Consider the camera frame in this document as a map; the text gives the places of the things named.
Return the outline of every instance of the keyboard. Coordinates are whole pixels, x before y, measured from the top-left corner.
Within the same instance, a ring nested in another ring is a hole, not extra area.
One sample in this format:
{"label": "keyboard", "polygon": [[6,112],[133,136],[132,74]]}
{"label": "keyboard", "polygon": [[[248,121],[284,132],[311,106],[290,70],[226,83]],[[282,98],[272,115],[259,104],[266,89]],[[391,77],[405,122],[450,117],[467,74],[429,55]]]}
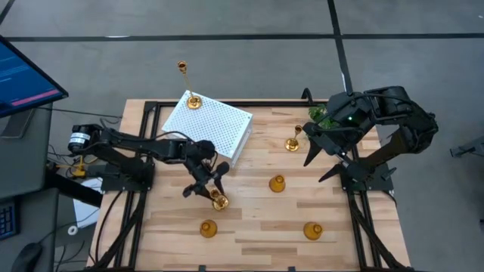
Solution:
{"label": "keyboard", "polygon": [[14,198],[0,200],[0,240],[19,234],[18,212]]}

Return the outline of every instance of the wooden tabletop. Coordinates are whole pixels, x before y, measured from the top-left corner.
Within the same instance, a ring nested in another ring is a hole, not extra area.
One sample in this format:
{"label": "wooden tabletop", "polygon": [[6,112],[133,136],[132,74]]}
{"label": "wooden tabletop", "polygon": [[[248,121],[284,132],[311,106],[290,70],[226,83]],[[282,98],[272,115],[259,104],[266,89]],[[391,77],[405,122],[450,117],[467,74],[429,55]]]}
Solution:
{"label": "wooden tabletop", "polygon": [[[120,131],[138,134],[145,100],[128,100]],[[284,141],[294,135],[294,126],[309,120],[305,107],[244,107],[253,114],[250,135],[235,168],[222,178],[230,206],[217,212],[201,196],[183,198],[183,189],[193,178],[182,165],[156,164],[153,189],[147,197],[136,270],[358,270],[358,259],[346,193],[339,177],[322,183],[318,179],[337,158],[323,151],[303,167],[309,142],[299,135],[301,147],[294,153]],[[165,107],[159,128],[171,113]],[[376,129],[358,144],[361,156],[380,147]],[[275,175],[286,178],[286,189],[268,188]],[[116,193],[104,196],[99,221]],[[380,192],[368,193],[377,234],[396,259],[409,265],[395,203]],[[100,255],[119,233],[126,193],[117,200],[101,235]],[[219,232],[210,239],[200,235],[200,223],[214,220]],[[303,225],[318,222],[324,229],[319,240],[310,241]],[[96,227],[97,237],[100,224]],[[371,251],[363,234],[368,264]],[[131,246],[127,239],[123,264]],[[95,240],[91,253],[94,254]]]}

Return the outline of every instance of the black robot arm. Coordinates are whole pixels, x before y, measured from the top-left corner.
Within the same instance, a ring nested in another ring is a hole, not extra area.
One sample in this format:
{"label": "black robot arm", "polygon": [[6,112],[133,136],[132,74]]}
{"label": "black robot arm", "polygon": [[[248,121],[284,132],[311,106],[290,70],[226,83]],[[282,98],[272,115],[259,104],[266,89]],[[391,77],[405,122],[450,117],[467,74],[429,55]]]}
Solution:
{"label": "black robot arm", "polygon": [[[334,128],[322,129],[317,125],[329,119]],[[390,135],[388,144],[358,162],[347,153],[374,125],[398,125]],[[308,165],[324,149],[336,155],[341,164],[335,165],[323,181],[345,171],[357,181],[371,179],[376,167],[403,153],[420,153],[432,142],[438,131],[435,116],[426,113],[410,100],[403,87],[378,88],[364,93],[335,94],[327,103],[327,114],[320,120],[306,123],[303,130],[309,136],[310,150],[305,165]]]}
{"label": "black robot arm", "polygon": [[[166,164],[183,164],[195,183],[185,188],[183,196],[191,192],[212,199],[206,189],[209,180],[214,179],[221,193],[224,192],[221,176],[229,170],[228,163],[221,163],[212,172],[207,160],[215,154],[215,146],[210,141],[194,142],[189,139],[145,139],[122,133],[100,125],[74,125],[70,138],[69,151],[76,155],[94,155],[130,177],[132,182],[143,182],[149,176],[150,160],[144,161],[141,156],[148,156]],[[127,157],[115,148],[134,151],[140,156]]]}

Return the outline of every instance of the computer screen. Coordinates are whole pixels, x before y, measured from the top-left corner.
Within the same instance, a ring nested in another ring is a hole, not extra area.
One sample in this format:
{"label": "computer screen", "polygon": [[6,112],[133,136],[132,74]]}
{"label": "computer screen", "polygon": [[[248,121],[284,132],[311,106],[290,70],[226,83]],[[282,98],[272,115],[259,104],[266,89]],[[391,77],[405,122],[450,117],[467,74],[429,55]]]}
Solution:
{"label": "computer screen", "polygon": [[0,36],[0,117],[67,96],[62,87]]}

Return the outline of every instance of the white pegboard box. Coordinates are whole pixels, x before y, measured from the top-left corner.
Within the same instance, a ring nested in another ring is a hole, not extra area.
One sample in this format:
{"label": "white pegboard box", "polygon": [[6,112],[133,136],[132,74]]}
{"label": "white pegboard box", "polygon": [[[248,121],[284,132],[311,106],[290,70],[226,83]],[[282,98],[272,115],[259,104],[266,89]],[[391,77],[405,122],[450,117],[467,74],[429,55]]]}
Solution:
{"label": "white pegboard box", "polygon": [[231,159],[234,167],[252,132],[252,114],[200,94],[194,95],[202,98],[202,107],[188,109],[190,92],[186,91],[162,131],[180,131],[194,141],[212,141],[219,155]]}

